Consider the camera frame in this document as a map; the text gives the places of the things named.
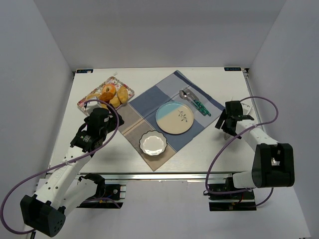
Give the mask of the small round bun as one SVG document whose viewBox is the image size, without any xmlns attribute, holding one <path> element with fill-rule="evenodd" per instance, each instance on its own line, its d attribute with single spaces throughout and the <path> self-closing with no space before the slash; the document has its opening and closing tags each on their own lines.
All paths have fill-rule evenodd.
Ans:
<svg viewBox="0 0 319 239">
<path fill-rule="evenodd" d="M 112 99 L 109 100 L 109 104 L 111 104 L 114 108 L 117 108 L 121 105 L 121 101 L 117 96 L 114 96 Z"/>
</svg>

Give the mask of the oblong golden bread roll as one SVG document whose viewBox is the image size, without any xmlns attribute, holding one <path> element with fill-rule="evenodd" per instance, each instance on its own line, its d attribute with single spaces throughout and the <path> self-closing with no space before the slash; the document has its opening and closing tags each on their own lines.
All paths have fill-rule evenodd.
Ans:
<svg viewBox="0 0 319 239">
<path fill-rule="evenodd" d="M 126 104 L 128 101 L 128 90 L 126 87 L 121 86 L 117 91 L 117 97 L 122 104 Z"/>
</svg>

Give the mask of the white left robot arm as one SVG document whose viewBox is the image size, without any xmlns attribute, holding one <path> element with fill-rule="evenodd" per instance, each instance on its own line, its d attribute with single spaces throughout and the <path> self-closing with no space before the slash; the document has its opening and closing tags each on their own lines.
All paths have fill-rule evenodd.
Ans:
<svg viewBox="0 0 319 239">
<path fill-rule="evenodd" d="M 105 108 L 95 108 L 79 127 L 64 157 L 45 184 L 21 202 L 24 223 L 41 233 L 54 237 L 62 229 L 66 217 L 84 201 L 100 199 L 105 195 L 105 179 L 89 173 L 72 182 L 80 170 L 94 156 L 106 140 L 107 134 L 123 125 L 122 117 Z"/>
</svg>

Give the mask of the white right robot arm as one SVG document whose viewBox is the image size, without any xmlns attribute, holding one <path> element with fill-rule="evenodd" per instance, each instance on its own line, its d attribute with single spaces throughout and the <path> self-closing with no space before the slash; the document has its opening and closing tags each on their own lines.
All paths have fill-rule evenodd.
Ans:
<svg viewBox="0 0 319 239">
<path fill-rule="evenodd" d="M 254 159 L 249 171 L 234 173 L 234 189 L 291 187 L 295 182 L 294 153 L 288 143 L 268 136 L 250 115 L 245 115 L 240 101 L 228 101 L 215 126 L 234 139 L 244 140 Z"/>
</svg>

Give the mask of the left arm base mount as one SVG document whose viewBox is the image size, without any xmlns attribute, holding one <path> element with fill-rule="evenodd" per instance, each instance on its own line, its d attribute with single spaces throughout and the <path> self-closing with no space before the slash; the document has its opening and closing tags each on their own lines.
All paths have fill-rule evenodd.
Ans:
<svg viewBox="0 0 319 239">
<path fill-rule="evenodd" d="M 85 209 L 120 209 L 126 195 L 126 185 L 103 180 L 101 175 L 87 174 L 80 176 L 78 183 L 89 179 L 97 184 L 96 194 L 82 202 L 78 208 Z"/>
</svg>

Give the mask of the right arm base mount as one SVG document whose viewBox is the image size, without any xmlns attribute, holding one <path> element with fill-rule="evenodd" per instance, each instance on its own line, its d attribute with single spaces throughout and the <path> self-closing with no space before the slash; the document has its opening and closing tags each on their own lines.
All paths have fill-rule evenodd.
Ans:
<svg viewBox="0 0 319 239">
<path fill-rule="evenodd" d="M 208 187 L 211 191 L 228 192 L 236 191 L 232 178 L 228 177 L 222 183 L 209 183 Z M 255 195 L 253 191 L 241 193 L 215 195 L 207 190 L 203 192 L 204 196 L 208 196 L 209 210 L 211 212 L 230 212 L 230 211 L 256 211 Z"/>
</svg>

